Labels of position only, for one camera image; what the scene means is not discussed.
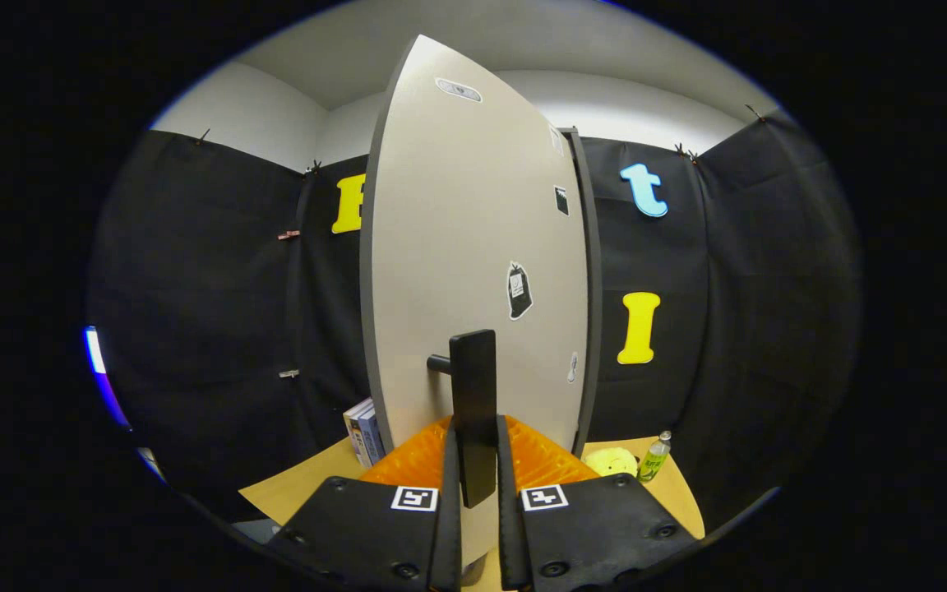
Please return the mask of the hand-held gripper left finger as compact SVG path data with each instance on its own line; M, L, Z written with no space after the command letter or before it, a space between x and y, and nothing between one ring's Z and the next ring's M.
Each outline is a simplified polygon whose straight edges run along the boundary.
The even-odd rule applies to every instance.
M428 424L371 476L327 477L267 544L320 591L461 588L459 446Z

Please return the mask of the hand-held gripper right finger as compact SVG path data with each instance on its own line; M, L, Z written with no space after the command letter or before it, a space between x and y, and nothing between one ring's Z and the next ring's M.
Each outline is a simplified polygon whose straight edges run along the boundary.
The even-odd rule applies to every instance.
M632 591L700 551L697 539L629 474L521 487L510 420L497 416L502 588Z

